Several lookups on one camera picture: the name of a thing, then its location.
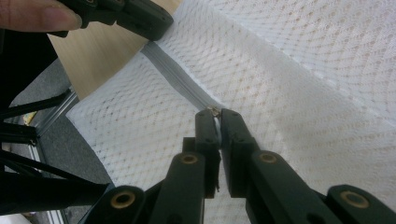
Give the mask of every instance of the white netting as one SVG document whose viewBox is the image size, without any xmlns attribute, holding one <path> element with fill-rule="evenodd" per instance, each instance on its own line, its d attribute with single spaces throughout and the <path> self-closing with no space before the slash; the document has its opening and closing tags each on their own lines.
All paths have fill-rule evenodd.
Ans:
<svg viewBox="0 0 396 224">
<path fill-rule="evenodd" d="M 116 186 L 148 189 L 164 179 L 183 137 L 194 136 L 196 112 L 138 53 L 67 116 Z"/>
<path fill-rule="evenodd" d="M 396 209 L 394 1 L 186 0 L 160 46 L 321 192 Z"/>
<path fill-rule="evenodd" d="M 354 185 L 396 210 L 395 1 L 185 0 L 174 18 L 160 47 L 262 148 L 313 189 Z M 117 185 L 146 189 L 195 112 L 138 54 L 68 116 Z M 248 223 L 220 181 L 205 223 Z"/>
</svg>

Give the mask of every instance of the wooden board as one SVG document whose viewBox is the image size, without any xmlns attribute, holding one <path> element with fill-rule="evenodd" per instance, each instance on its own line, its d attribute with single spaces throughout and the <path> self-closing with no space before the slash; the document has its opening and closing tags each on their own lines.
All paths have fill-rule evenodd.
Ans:
<svg viewBox="0 0 396 224">
<path fill-rule="evenodd" d="M 182 0 L 153 1 L 173 14 Z M 91 22 L 67 38 L 49 36 L 81 100 L 114 76 L 147 43 L 118 25 Z"/>
</svg>

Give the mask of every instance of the fingertip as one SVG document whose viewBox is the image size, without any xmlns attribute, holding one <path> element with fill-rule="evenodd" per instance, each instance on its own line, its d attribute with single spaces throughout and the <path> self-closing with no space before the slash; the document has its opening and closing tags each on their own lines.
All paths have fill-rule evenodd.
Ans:
<svg viewBox="0 0 396 224">
<path fill-rule="evenodd" d="M 43 13 L 43 28 L 47 31 L 69 31 L 81 27 L 82 18 L 64 7 L 47 7 Z"/>
</svg>

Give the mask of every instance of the brass screw insert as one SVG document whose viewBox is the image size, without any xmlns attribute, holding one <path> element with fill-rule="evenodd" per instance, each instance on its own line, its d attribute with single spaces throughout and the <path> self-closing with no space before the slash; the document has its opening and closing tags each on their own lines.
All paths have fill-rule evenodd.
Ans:
<svg viewBox="0 0 396 224">
<path fill-rule="evenodd" d="M 117 209 L 126 208 L 134 203 L 134 193 L 128 190 L 122 191 L 111 198 L 111 206 Z"/>
<path fill-rule="evenodd" d="M 268 154 L 266 152 L 263 152 L 260 155 L 260 160 L 262 160 L 263 162 L 267 162 L 267 163 L 275 163 L 276 162 L 276 157 L 271 155 L 271 154 Z"/>
<path fill-rule="evenodd" d="M 343 199 L 346 203 L 357 207 L 357 208 L 368 208 L 370 203 L 366 198 L 359 195 L 358 193 L 352 191 L 343 191 L 341 192 L 341 199 Z"/>
<path fill-rule="evenodd" d="M 198 162 L 198 158 L 193 155 L 185 155 L 181 158 L 181 161 L 185 164 L 194 164 Z"/>
</svg>

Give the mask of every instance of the white fabric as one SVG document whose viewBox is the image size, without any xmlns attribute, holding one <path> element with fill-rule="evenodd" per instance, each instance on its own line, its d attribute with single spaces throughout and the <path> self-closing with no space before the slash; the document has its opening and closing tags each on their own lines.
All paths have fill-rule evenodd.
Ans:
<svg viewBox="0 0 396 224">
<path fill-rule="evenodd" d="M 185 0 L 174 19 L 160 47 L 262 148 L 313 189 L 350 184 L 396 210 L 395 1 Z M 116 185 L 146 189 L 195 112 L 138 54 L 68 117 Z M 244 202 L 223 186 L 205 222 L 248 223 Z"/>
<path fill-rule="evenodd" d="M 0 224 L 31 224 L 23 215 L 0 216 Z"/>
</svg>

